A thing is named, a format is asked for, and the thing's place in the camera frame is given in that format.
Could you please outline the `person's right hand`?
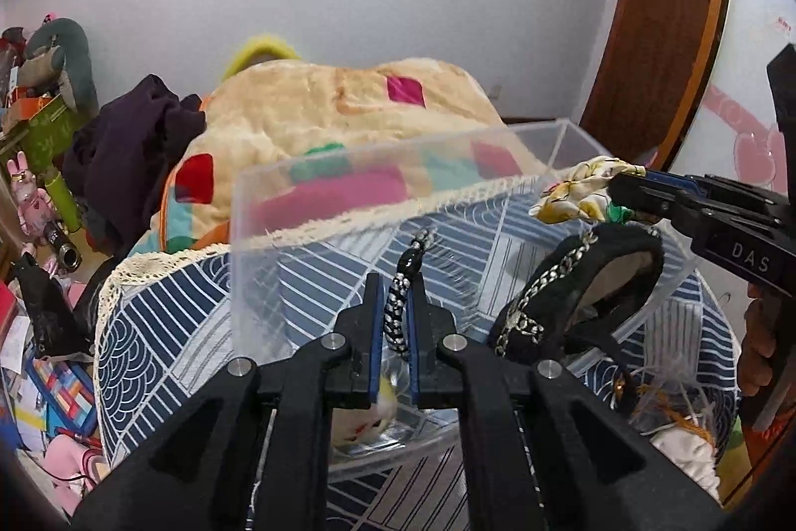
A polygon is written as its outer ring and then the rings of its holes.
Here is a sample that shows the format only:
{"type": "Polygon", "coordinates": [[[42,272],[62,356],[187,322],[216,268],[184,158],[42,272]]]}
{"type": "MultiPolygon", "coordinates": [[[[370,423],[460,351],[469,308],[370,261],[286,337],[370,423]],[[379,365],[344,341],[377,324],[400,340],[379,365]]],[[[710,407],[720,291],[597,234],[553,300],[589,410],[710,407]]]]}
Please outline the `person's right hand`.
{"type": "Polygon", "coordinates": [[[771,358],[776,350],[772,326],[764,314],[764,291],[750,284],[747,287],[749,306],[745,312],[746,334],[738,361],[738,385],[743,396],[754,396],[771,384],[771,358]]]}

